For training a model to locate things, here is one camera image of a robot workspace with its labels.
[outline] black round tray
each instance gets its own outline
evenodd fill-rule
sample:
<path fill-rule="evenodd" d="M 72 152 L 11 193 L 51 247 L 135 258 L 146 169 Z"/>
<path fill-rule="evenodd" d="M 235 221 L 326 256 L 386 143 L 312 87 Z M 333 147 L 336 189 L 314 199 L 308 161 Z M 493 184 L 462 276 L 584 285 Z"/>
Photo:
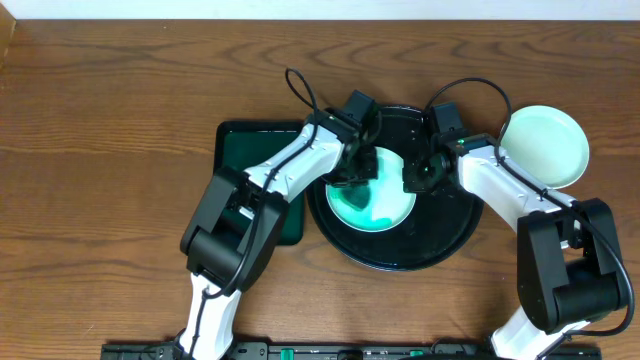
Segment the black round tray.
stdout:
<path fill-rule="evenodd" d="M 416 156 L 422 112 L 409 106 L 383 106 L 382 131 L 375 146 L 389 149 L 405 163 Z M 419 194 L 409 216 L 381 232 L 362 232 L 343 223 L 330 209 L 326 184 L 307 190 L 309 207 L 320 231 L 336 248 L 362 264 L 393 271 L 418 270 L 451 256 L 475 230 L 484 202 L 454 185 Z"/>

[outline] robotic arm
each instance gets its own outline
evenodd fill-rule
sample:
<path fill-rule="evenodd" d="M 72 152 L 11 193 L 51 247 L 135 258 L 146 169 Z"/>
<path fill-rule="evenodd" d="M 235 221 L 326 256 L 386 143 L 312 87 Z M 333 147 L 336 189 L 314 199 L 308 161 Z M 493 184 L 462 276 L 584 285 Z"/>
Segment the robotic arm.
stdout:
<path fill-rule="evenodd" d="M 222 168 L 213 176 L 180 246 L 192 272 L 193 303 L 188 326 L 177 345 L 179 352 L 174 353 L 188 358 L 191 352 L 197 360 L 217 360 L 225 354 L 232 342 L 231 327 L 241 294 L 266 267 L 289 201 L 319 177 L 338 186 L 374 178 L 375 150 L 369 144 L 376 126 L 380 126 L 376 125 L 379 119 L 375 102 L 354 91 L 343 110 L 307 118 L 298 138 L 271 159 L 243 172 Z M 497 356 L 533 360 L 559 341 L 564 332 L 582 328 L 627 305 L 619 269 L 592 235 L 559 206 L 539 197 L 499 166 L 490 136 L 468 136 L 451 104 L 432 109 L 429 120 L 431 142 L 438 145 L 425 161 L 405 167 L 405 191 L 427 192 L 442 182 L 452 182 L 489 204 L 518 235 L 518 295 L 522 307 L 491 337 Z M 317 131 L 312 139 L 314 127 Z M 271 169 L 309 141 L 312 145 L 285 164 L 263 192 Z M 525 179 L 545 187 L 509 159 L 506 150 L 500 148 L 499 154 Z M 613 217 L 606 204 L 597 199 L 579 203 L 568 195 L 548 191 L 606 232 L 619 256 Z M 203 303 L 203 294 L 226 288 L 247 249 L 249 234 L 229 221 L 230 214 L 253 219 L 261 202 L 264 206 L 255 243 L 237 280 L 223 296 Z M 568 246 L 583 248 L 584 257 L 565 264 L 562 249 Z M 196 328 L 200 341 L 193 346 L 198 338 L 194 337 Z"/>

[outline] white backdrop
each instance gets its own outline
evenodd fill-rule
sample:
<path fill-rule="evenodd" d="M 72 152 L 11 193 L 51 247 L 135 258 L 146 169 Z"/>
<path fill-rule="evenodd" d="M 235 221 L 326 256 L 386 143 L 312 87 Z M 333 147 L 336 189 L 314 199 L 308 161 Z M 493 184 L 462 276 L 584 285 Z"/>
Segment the white backdrop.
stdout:
<path fill-rule="evenodd" d="M 0 0 L 16 19 L 640 20 L 640 0 Z"/>

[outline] wooden tabletop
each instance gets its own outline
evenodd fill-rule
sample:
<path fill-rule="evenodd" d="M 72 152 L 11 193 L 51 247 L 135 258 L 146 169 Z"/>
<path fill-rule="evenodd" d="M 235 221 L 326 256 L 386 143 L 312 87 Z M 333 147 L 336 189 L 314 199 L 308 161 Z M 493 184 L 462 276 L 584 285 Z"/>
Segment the wooden tabletop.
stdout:
<path fill-rule="evenodd" d="M 0 75 L 0 357 L 97 359 L 105 342 L 186 325 L 178 243 L 211 177 L 216 128 L 305 117 L 286 66 L 324 105 L 357 88 L 424 106 L 440 86 L 484 76 L 516 109 L 568 112 L 591 161 L 566 192 L 611 206 L 640 288 L 637 23 L 22 21 Z M 504 121 L 483 85 L 443 100 L 474 131 Z M 304 238 L 276 249 L 234 329 L 279 342 L 481 340 L 518 307 L 515 284 L 515 234 L 488 207 L 461 250 L 412 273 L 353 263 L 307 213 Z M 638 324 L 597 340 L 607 360 L 639 356 Z"/>

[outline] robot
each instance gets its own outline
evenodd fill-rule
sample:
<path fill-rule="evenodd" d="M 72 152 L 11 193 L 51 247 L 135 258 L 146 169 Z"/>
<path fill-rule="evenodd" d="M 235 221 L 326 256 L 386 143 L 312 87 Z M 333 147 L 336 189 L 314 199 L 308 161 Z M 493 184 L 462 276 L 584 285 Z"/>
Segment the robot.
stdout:
<path fill-rule="evenodd" d="M 370 146 L 381 121 L 376 102 L 354 91 L 342 109 L 320 111 L 302 75 L 288 69 L 290 86 L 290 73 L 303 80 L 310 102 L 292 89 L 313 109 L 312 114 L 306 118 L 300 135 L 269 160 L 244 171 L 222 168 L 212 177 L 180 242 L 193 284 L 188 325 L 174 342 L 153 348 L 155 356 L 219 360 L 239 351 L 232 358 L 276 356 L 291 360 L 295 354 L 305 353 L 308 359 L 355 360 L 361 359 L 363 353 L 364 357 L 371 357 L 373 352 L 378 355 L 376 359 L 594 359 L 600 358 L 597 350 L 568 351 L 558 346 L 572 335 L 615 335 L 628 326 L 634 295 L 620 260 L 609 207 L 599 199 L 577 201 L 547 188 L 509 158 L 500 146 L 502 136 L 496 140 L 487 134 L 471 135 L 457 111 L 451 111 L 452 104 L 432 106 L 448 88 L 445 87 L 425 109 L 425 132 L 432 151 L 405 165 L 404 191 L 424 193 L 442 184 L 453 184 L 495 210 L 517 234 L 521 307 L 490 336 L 487 346 L 459 346 L 462 350 L 457 350 L 448 345 L 440 355 L 431 354 L 436 346 L 422 350 L 360 349 L 364 352 L 316 347 L 315 353 L 313 347 L 294 351 L 262 343 L 232 346 L 232 323 L 240 298 L 267 266 L 289 202 L 320 178 L 333 186 L 358 186 L 377 173 L 375 149 Z M 463 79 L 449 87 L 464 81 L 480 81 L 494 87 L 505 98 L 511 113 L 506 94 L 487 80 Z M 234 227 L 227 221 L 229 213 L 251 219 L 249 229 Z M 567 247 L 583 249 L 583 257 L 565 263 L 562 250 Z M 618 328 L 603 332 L 581 330 L 624 307 L 627 316 Z M 114 355 L 116 359 L 117 350 L 104 347 L 102 358 Z"/>

